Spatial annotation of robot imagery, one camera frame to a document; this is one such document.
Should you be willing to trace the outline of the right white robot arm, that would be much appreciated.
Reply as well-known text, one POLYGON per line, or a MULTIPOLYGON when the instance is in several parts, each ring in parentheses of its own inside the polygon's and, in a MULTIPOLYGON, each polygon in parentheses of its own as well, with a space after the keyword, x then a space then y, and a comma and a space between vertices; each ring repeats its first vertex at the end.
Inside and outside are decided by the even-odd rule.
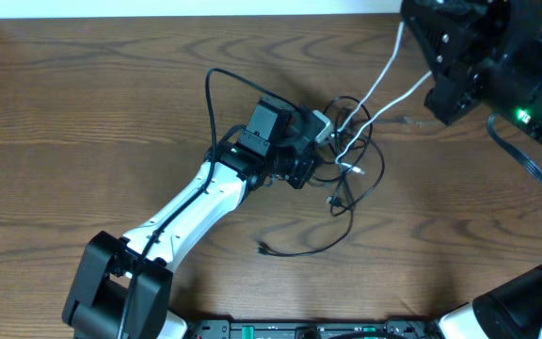
MULTIPOLYGON (((435 86, 425 106, 450 125, 491 108, 489 135, 542 184, 542 1, 405 0, 401 17, 435 86)), ((542 265, 434 320, 431 338, 542 338, 542 265)))

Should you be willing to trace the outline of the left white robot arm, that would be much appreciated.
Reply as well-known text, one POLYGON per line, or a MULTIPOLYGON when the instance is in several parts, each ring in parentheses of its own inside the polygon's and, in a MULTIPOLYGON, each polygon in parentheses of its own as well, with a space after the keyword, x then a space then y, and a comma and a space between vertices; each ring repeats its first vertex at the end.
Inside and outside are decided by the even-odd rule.
POLYGON ((121 237, 100 232, 88 242, 63 322, 77 338, 184 338, 187 322, 168 308, 182 260, 265 180, 302 188, 332 130, 318 110, 263 96, 249 123, 233 126, 162 210, 121 237))

